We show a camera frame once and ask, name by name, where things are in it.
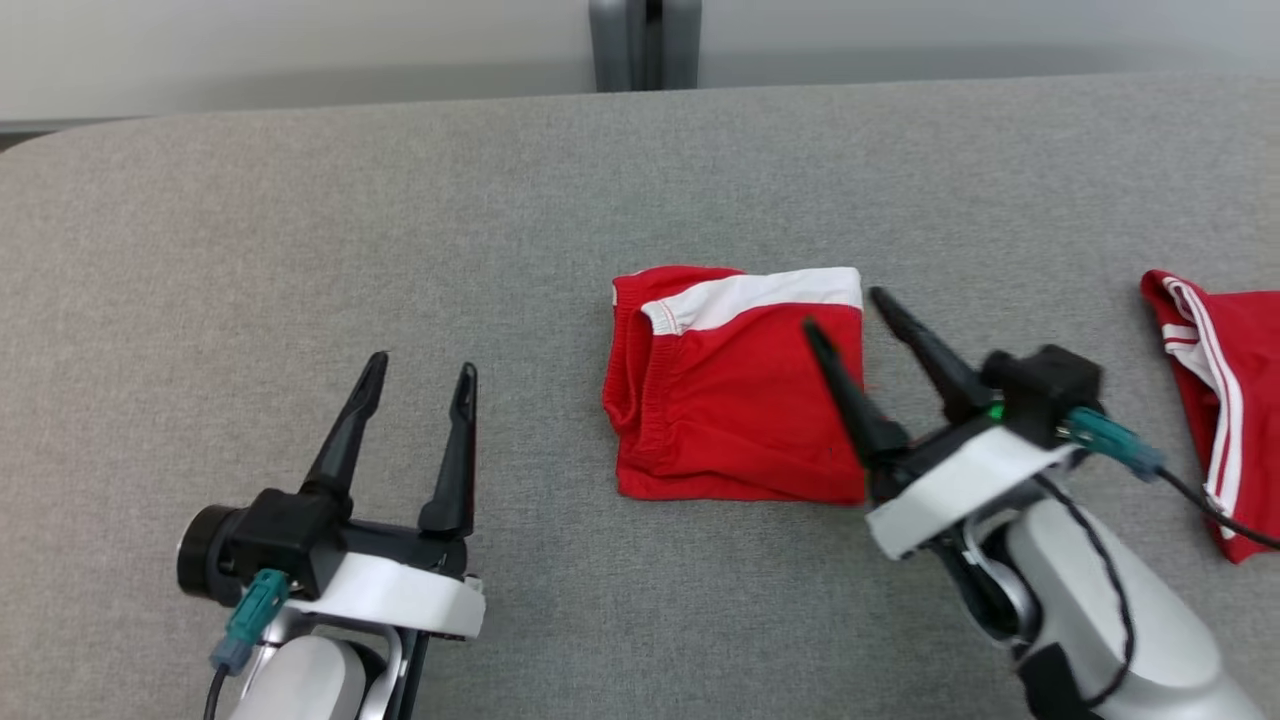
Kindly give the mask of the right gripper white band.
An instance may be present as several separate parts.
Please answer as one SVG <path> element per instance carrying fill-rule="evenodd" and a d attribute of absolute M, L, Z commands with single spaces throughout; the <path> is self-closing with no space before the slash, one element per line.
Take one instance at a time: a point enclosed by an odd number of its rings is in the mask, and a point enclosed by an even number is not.
<path fill-rule="evenodd" d="M 1078 448 L 1042 448 L 991 418 L 973 419 L 988 416 L 996 405 L 993 391 L 979 374 L 887 288 L 870 288 L 870 301 L 934 387 L 946 421 L 961 424 L 911 445 L 905 429 L 849 374 L 817 319 L 805 319 L 806 342 L 845 433 L 870 473 L 870 536 L 886 557 L 900 560 L 1036 474 L 1070 462 Z"/>

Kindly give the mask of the red shorts with white stripe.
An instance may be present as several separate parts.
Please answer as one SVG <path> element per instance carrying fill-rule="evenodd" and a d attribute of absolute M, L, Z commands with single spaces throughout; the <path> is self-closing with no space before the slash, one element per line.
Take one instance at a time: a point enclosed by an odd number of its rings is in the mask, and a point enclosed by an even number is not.
<path fill-rule="evenodd" d="M 654 266 L 612 291 L 602 405 L 622 496 L 863 503 L 861 464 L 804 333 L 815 320 L 863 378 L 856 268 Z"/>

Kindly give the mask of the red Bulls 23 jersey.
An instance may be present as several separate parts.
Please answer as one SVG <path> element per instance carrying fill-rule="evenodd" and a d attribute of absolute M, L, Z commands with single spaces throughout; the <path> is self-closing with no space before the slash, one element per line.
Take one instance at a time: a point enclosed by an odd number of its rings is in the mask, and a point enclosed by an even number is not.
<path fill-rule="evenodd" d="M 1213 507 L 1280 541 L 1280 290 L 1210 293 L 1149 270 L 1140 292 L 1170 357 Z"/>

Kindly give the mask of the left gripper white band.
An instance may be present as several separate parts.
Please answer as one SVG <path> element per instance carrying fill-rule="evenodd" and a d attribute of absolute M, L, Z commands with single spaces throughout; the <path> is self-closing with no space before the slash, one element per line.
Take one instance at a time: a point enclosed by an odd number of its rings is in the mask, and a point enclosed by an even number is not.
<path fill-rule="evenodd" d="M 351 502 L 364 433 L 378 411 L 388 365 L 388 352 L 370 356 L 301 495 Z M 445 452 L 431 498 L 420 509 L 419 532 L 371 521 L 344 525 L 347 555 L 325 591 L 308 602 L 310 614 L 454 639 L 480 635 L 486 600 L 483 583 L 468 574 L 465 539 L 475 521 L 477 410 L 477 369 L 465 363 L 451 400 Z"/>

